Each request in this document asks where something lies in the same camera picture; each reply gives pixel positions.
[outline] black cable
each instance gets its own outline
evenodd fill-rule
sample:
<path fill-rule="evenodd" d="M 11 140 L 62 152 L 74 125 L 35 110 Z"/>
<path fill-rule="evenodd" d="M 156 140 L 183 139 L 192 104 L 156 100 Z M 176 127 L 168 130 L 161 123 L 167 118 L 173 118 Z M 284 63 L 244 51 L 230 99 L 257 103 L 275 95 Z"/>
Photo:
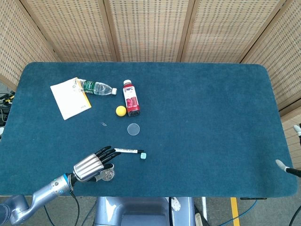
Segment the black cable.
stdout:
<path fill-rule="evenodd" d="M 168 214 L 169 214 L 169 226 L 173 226 L 173 215 L 171 209 L 171 197 L 168 198 Z"/>
<path fill-rule="evenodd" d="M 45 205 L 44 205 L 44 210 L 45 210 L 45 212 L 46 212 L 46 214 L 47 214 L 47 217 L 48 217 L 48 219 L 49 219 L 51 225 L 52 225 L 52 226 L 55 226 L 55 225 L 53 224 L 52 220 L 50 219 L 50 216 L 49 216 L 49 214 L 48 214 L 48 212 L 47 212 L 47 209 L 46 209 L 46 206 L 45 206 Z"/>
<path fill-rule="evenodd" d="M 292 226 L 293 224 L 293 221 L 295 220 L 296 216 L 298 215 L 298 213 L 300 212 L 301 210 L 301 206 L 299 206 L 299 208 L 297 209 L 297 211 L 295 212 L 295 214 L 293 215 L 292 219 L 291 219 L 291 222 L 289 224 L 289 226 Z"/>
<path fill-rule="evenodd" d="M 92 206 L 92 208 L 90 209 L 89 213 L 86 215 L 86 217 L 85 217 L 83 223 L 81 223 L 81 226 L 84 225 L 84 223 L 86 222 L 86 220 L 87 220 L 87 218 L 89 217 L 90 213 L 91 213 L 92 210 L 94 209 L 95 205 L 96 205 L 96 201 L 95 201 L 94 205 Z"/>
<path fill-rule="evenodd" d="M 79 220 L 79 201 L 77 200 L 77 198 L 76 198 L 76 196 L 74 195 L 73 191 L 69 191 L 69 192 L 70 192 L 71 196 L 75 199 L 76 204 L 77 204 L 77 218 L 76 218 L 75 225 L 74 225 L 74 226 L 76 226 L 76 225 L 77 225 L 77 222 L 78 222 L 78 220 Z"/>

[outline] yellow floor line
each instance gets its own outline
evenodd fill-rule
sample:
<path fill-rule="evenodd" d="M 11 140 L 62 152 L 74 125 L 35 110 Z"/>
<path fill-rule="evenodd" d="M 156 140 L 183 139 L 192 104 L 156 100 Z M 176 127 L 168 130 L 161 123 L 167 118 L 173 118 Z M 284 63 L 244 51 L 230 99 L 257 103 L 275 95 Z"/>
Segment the yellow floor line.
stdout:
<path fill-rule="evenodd" d="M 237 200 L 235 197 L 231 197 L 231 209 L 232 209 L 232 217 L 233 218 L 238 217 Z M 233 225 L 240 226 L 239 218 L 237 218 L 233 221 Z"/>

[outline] blue cable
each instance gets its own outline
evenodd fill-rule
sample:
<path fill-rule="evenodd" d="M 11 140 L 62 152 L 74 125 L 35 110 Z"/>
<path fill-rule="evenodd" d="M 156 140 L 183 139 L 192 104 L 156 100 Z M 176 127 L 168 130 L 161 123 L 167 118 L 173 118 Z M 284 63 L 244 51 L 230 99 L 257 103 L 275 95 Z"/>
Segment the blue cable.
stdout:
<path fill-rule="evenodd" d="M 235 220 L 235 219 L 237 219 L 237 218 L 239 218 L 239 217 L 242 217 L 243 215 L 247 214 L 251 209 L 253 209 L 253 207 L 256 205 L 257 201 L 258 201 L 258 200 L 256 200 L 256 201 L 253 203 L 253 205 L 252 205 L 248 210 L 246 210 L 245 212 L 243 212 L 242 214 L 238 215 L 237 217 L 235 217 L 235 218 L 233 218 L 233 219 L 231 219 L 231 220 L 228 220 L 228 221 L 225 222 L 225 223 L 222 223 L 222 224 L 219 225 L 219 226 L 224 226 L 224 225 L 226 225 L 226 224 L 232 222 L 233 220 Z"/>

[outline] floor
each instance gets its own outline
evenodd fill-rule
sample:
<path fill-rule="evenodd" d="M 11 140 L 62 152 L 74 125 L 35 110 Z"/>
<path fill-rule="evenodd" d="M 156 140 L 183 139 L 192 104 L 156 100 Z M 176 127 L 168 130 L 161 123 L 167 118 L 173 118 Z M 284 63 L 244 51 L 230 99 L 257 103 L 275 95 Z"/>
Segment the floor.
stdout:
<path fill-rule="evenodd" d="M 10 90 L 0 83 L 0 93 L 9 92 Z M 285 226 L 288 225 L 294 212 L 301 205 L 301 182 L 299 183 L 299 192 L 292 197 L 269 198 L 260 200 L 254 208 L 246 215 L 239 219 L 241 226 Z M 0 203 L 4 202 L 7 197 L 0 197 Z M 81 225 L 87 213 L 96 201 L 96 197 L 78 197 L 80 205 L 80 217 L 78 225 Z M 196 207 L 201 210 L 201 198 L 195 198 Z M 208 222 L 211 226 L 220 225 L 232 218 L 230 198 L 207 198 L 207 215 Z M 238 213 L 246 211 L 254 201 L 242 201 L 237 199 Z M 53 223 L 56 226 L 72 226 L 75 223 L 77 215 L 76 202 L 71 197 L 58 197 L 47 205 L 47 209 Z M 91 212 L 85 226 L 91 226 L 95 215 L 95 209 Z M 50 226 L 44 209 L 37 211 L 24 226 Z M 301 225 L 301 213 L 297 216 L 293 225 Z"/>

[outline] white paper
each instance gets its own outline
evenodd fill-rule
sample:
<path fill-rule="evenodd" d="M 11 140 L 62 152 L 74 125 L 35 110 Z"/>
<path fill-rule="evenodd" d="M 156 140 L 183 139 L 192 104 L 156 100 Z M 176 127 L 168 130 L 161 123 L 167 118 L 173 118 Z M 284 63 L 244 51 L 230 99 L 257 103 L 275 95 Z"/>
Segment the white paper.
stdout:
<path fill-rule="evenodd" d="M 86 94 L 80 91 L 80 84 L 75 79 L 50 86 L 64 120 L 91 108 Z"/>

